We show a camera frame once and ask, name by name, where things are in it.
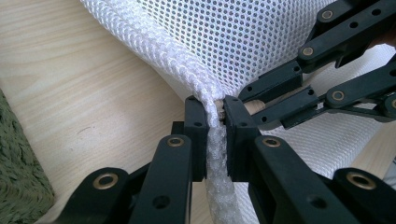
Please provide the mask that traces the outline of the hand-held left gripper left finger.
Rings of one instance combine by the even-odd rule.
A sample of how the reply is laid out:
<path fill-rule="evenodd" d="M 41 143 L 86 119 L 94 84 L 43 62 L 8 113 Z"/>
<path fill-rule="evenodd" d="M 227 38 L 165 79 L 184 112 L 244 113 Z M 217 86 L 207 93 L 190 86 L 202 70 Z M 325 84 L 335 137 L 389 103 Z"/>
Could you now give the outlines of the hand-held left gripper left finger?
<path fill-rule="evenodd" d="M 194 96 L 185 100 L 183 121 L 174 121 L 171 134 L 183 134 L 191 140 L 192 181 L 206 178 L 206 147 L 208 124 L 203 104 Z"/>

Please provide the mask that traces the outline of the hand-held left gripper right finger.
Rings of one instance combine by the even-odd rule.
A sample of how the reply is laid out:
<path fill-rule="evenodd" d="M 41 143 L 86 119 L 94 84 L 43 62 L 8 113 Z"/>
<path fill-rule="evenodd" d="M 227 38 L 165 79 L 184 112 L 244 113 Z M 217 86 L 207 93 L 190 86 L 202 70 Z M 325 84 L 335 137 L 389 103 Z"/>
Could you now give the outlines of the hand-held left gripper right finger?
<path fill-rule="evenodd" d="M 226 96 L 223 103 L 227 133 L 227 174 L 233 182 L 248 182 L 249 147 L 260 132 L 241 100 Z"/>

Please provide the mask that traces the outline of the white mesh laundry bag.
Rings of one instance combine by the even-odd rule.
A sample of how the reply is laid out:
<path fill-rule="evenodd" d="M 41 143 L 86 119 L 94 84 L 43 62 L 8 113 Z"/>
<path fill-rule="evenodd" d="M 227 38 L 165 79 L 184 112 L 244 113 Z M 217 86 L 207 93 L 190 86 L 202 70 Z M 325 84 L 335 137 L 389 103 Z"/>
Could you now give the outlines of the white mesh laundry bag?
<path fill-rule="evenodd" d="M 209 207 L 216 224 L 259 224 L 247 183 L 226 172 L 225 127 L 219 103 L 297 54 L 317 13 L 334 0 L 80 0 L 117 39 L 149 63 L 181 96 L 193 94 L 208 115 Z M 396 52 L 379 45 L 341 68 L 326 65 L 304 84 L 331 87 L 385 65 Z M 284 139 L 316 173 L 331 178 L 348 167 L 381 123 L 324 114 L 290 130 L 262 132 Z"/>

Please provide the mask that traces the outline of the green woven basket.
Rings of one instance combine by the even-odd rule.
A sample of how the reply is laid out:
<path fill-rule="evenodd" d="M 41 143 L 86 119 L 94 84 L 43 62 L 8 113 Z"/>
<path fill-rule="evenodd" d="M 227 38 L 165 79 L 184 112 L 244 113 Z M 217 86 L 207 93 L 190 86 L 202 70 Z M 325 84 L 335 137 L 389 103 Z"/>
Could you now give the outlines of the green woven basket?
<path fill-rule="evenodd" d="M 0 224 L 34 224 L 54 192 L 0 89 Z"/>

